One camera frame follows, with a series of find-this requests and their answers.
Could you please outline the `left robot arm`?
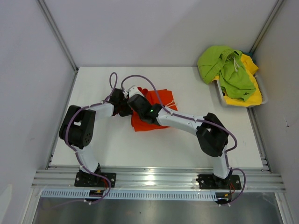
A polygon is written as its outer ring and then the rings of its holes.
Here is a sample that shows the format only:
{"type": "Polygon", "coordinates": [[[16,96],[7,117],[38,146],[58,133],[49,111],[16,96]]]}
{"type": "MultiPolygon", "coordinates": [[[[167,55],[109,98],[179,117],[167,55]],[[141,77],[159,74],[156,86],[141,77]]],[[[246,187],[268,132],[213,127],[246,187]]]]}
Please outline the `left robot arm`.
{"type": "Polygon", "coordinates": [[[123,91],[116,88],[104,103],[85,107],[71,105],[66,112],[59,138],[74,151],[80,170],[86,173],[85,181],[92,187],[101,182],[100,165],[90,145],[95,122],[117,114],[122,117],[132,115],[127,100],[123,91]]]}

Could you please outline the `green shorts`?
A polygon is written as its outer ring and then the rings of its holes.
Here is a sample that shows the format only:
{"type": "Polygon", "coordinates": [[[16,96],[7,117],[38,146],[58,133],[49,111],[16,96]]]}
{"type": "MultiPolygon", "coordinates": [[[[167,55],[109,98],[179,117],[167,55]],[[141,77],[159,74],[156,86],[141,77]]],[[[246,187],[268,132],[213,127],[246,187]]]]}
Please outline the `green shorts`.
{"type": "Polygon", "coordinates": [[[256,87],[242,61],[242,52],[226,45],[209,47],[198,59],[197,67],[204,83],[219,78],[221,89],[229,98],[247,101],[256,87]]]}

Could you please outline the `orange shorts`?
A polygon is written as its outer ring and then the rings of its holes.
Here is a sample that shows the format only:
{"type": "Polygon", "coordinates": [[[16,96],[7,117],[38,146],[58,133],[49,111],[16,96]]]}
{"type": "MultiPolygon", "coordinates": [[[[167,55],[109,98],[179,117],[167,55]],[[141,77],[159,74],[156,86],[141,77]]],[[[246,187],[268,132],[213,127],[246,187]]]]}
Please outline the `orange shorts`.
{"type": "MultiPolygon", "coordinates": [[[[138,87],[138,90],[145,96],[145,98],[153,105],[158,103],[159,100],[154,90],[149,91],[146,88],[138,87]]],[[[177,111],[177,106],[173,98],[172,91],[167,89],[162,89],[157,91],[159,97],[164,106],[169,107],[172,110],[177,111]]],[[[154,124],[147,124],[144,121],[141,121],[139,115],[136,112],[133,112],[131,116],[131,126],[134,128],[135,132],[145,132],[155,129],[166,129],[168,126],[158,126],[154,124]]]]}

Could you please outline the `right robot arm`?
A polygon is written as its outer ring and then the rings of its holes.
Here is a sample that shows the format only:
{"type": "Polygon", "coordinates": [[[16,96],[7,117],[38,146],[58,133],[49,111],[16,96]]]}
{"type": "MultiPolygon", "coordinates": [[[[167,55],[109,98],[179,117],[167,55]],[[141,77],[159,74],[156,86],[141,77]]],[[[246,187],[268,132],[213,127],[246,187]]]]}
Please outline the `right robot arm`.
{"type": "Polygon", "coordinates": [[[230,171],[225,158],[228,144],[228,133],[218,118],[208,113],[206,116],[188,118],[160,104],[152,105],[143,95],[135,94],[128,98],[128,105],[140,119],[150,125],[173,127],[197,137],[200,149],[213,159],[213,182],[218,188],[230,183],[230,171]]]}

